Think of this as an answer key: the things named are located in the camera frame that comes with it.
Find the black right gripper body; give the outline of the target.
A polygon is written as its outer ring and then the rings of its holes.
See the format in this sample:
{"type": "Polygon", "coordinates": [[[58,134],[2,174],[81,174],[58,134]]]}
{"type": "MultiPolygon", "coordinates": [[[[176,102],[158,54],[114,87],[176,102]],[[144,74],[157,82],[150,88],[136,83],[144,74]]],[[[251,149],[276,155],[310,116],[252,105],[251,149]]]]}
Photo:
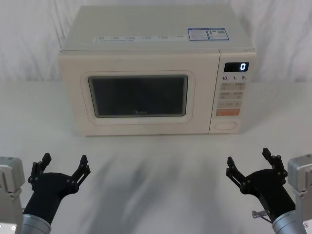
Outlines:
{"type": "Polygon", "coordinates": [[[295,203],[284,188],[287,171],[260,170],[248,176],[240,176],[240,191],[245,195],[255,196],[269,218],[295,210],[295,203]]]}

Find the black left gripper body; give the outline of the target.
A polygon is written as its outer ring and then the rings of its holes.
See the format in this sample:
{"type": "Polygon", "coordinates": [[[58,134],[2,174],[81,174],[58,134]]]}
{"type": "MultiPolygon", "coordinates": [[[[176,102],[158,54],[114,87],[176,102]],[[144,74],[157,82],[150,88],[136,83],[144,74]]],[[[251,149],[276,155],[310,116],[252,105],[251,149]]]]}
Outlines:
{"type": "Polygon", "coordinates": [[[34,215],[52,223],[61,201],[67,195],[78,192],[78,183],[69,175],[44,173],[28,178],[33,194],[23,213],[34,215]]]}

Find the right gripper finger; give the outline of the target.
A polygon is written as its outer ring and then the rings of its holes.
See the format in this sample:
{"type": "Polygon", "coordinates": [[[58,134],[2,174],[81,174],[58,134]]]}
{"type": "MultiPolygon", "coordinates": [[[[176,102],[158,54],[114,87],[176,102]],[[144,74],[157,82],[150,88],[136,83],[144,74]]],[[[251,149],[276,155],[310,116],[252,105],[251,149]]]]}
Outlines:
{"type": "Polygon", "coordinates": [[[271,154],[268,148],[263,148],[262,155],[269,162],[272,167],[273,175],[277,178],[281,185],[286,183],[286,177],[288,172],[286,171],[284,164],[282,162],[281,156],[274,156],[271,154]]]}
{"type": "Polygon", "coordinates": [[[227,158],[226,176],[240,189],[241,193],[246,192],[246,177],[237,169],[232,157],[227,158]]]}

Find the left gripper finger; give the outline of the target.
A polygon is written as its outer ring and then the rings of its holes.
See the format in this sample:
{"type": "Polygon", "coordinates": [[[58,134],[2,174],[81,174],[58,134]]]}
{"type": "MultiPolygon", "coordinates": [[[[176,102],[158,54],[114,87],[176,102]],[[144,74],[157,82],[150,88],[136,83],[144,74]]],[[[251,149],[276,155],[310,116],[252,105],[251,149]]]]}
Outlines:
{"type": "Polygon", "coordinates": [[[33,186],[39,177],[43,174],[46,167],[51,162],[52,158],[49,153],[45,153],[42,160],[39,162],[33,162],[31,174],[28,178],[28,182],[33,186]]]}
{"type": "Polygon", "coordinates": [[[80,159],[80,163],[76,171],[72,174],[70,178],[70,189],[71,193],[76,193],[79,190],[80,185],[91,173],[90,167],[88,165],[88,159],[86,155],[83,155],[80,159]]]}

